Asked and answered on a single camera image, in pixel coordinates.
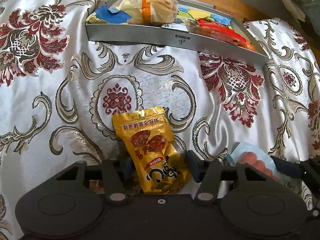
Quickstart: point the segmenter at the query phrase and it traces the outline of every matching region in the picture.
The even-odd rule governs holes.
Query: round pad
[[[292,233],[307,217],[304,201],[292,192],[245,193],[234,189],[222,198],[220,209],[231,225],[256,236]]]
[[[101,199],[90,190],[52,194],[29,192],[18,201],[16,218],[24,231],[57,238],[80,233],[102,210]]]
[[[38,209],[51,216],[63,215],[74,209],[76,200],[67,194],[52,194],[39,200]]]

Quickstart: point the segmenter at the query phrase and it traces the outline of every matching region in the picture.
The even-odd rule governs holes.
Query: bedspread
[[[0,0],[0,239],[21,237],[23,194],[75,161],[126,154],[115,113],[164,107],[182,155],[224,158],[240,141],[289,161],[319,152],[319,66],[286,22],[245,23],[269,56],[261,71],[185,49],[88,41],[84,21],[108,1]],[[312,206],[301,181],[283,183]]]

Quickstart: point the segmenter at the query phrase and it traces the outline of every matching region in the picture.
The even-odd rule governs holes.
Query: red floral pattern
[[[283,73],[283,78],[287,82],[289,87],[295,87],[296,86],[296,80],[293,74],[290,74],[289,72],[284,72]]]
[[[250,28],[250,21],[244,22],[242,25],[243,25],[243,27],[245,27],[246,29],[249,29],[249,28]]]
[[[209,91],[215,89],[233,121],[240,120],[251,127],[256,107],[262,97],[259,88],[264,79],[254,75],[254,67],[222,58],[200,53],[201,71]]]
[[[315,150],[320,149],[320,104],[319,101],[316,100],[309,104],[308,106],[308,115],[310,119],[309,127],[314,134],[311,136],[316,138],[315,142],[313,143],[313,148]]]
[[[122,114],[131,109],[131,97],[128,96],[128,89],[121,88],[117,83],[115,87],[107,89],[107,95],[103,98],[103,107],[106,114]]]
[[[63,67],[53,55],[63,52],[69,35],[58,26],[65,14],[64,5],[42,5],[33,12],[13,11],[8,23],[0,26],[0,86],[9,86],[18,76],[37,76],[38,68],[50,73]]]
[[[302,45],[300,48],[301,51],[310,49],[310,45],[307,43],[306,39],[298,32],[295,28],[290,26],[290,29],[293,31],[293,38],[299,44]]]

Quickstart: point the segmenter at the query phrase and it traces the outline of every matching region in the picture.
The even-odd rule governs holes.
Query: logo on tray
[[[190,40],[190,37],[182,36],[182,35],[176,35],[176,38],[181,38],[179,40],[179,44],[182,45],[186,40]]]

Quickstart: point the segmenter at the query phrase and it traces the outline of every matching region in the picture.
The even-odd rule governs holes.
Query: sausage image
[[[246,152],[241,155],[240,161],[254,165],[257,162],[257,156],[253,152]]]
[[[148,152],[161,152],[165,146],[166,139],[162,135],[153,136],[142,148],[144,155]]]
[[[265,168],[263,171],[264,174],[268,175],[270,178],[272,178],[272,170]]]
[[[140,131],[132,135],[129,140],[134,147],[142,147],[147,143],[150,134],[150,130]]]
[[[264,173],[264,170],[266,169],[266,166],[264,165],[263,161],[257,161],[252,166],[255,167],[258,171],[261,171],[263,173]]]

